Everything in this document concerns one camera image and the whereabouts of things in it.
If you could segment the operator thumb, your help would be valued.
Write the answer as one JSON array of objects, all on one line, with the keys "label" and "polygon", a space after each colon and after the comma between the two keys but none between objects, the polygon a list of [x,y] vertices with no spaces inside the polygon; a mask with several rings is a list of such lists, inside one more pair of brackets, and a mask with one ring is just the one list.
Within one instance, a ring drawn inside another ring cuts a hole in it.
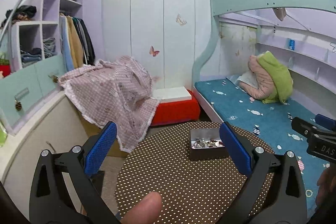
[{"label": "operator thumb", "polygon": [[121,219],[124,224],[151,224],[159,218],[162,198],[157,192],[147,194],[136,206]]}]

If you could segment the operator other hand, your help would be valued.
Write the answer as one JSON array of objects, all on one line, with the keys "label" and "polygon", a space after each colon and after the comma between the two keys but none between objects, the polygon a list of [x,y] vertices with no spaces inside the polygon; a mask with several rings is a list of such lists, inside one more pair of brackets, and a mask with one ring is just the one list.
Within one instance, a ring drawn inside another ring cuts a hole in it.
[{"label": "operator other hand", "polygon": [[335,165],[330,165],[329,168],[325,169],[321,173],[317,181],[317,186],[319,187],[318,194],[315,199],[315,204],[317,206],[320,206],[326,196],[333,191],[335,184]]}]

